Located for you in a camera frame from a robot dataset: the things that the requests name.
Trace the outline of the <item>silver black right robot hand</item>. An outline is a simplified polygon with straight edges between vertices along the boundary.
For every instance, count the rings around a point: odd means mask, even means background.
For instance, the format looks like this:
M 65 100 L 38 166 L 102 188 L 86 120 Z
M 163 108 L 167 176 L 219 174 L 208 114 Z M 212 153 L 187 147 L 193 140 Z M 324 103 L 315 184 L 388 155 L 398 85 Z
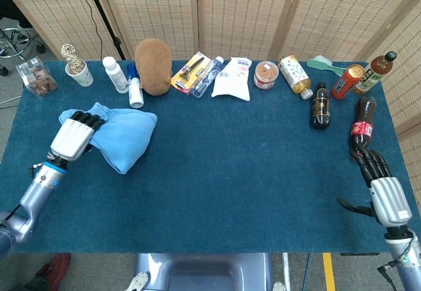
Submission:
M 375 150 L 361 146 L 350 149 L 370 193 L 369 207 L 358 206 L 338 198 L 337 202 L 346 210 L 373 217 L 386 228 L 405 226 L 412 218 L 403 187 L 392 176 L 384 157 Z

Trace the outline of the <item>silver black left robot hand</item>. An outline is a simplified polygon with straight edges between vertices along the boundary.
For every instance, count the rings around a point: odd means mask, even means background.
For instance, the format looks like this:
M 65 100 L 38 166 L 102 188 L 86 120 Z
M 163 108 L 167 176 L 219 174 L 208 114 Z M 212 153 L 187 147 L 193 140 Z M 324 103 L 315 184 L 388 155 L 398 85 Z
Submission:
M 94 133 L 106 123 L 99 115 L 75 111 L 66 119 L 51 144 L 51 153 L 66 161 L 75 161 L 84 153 Z

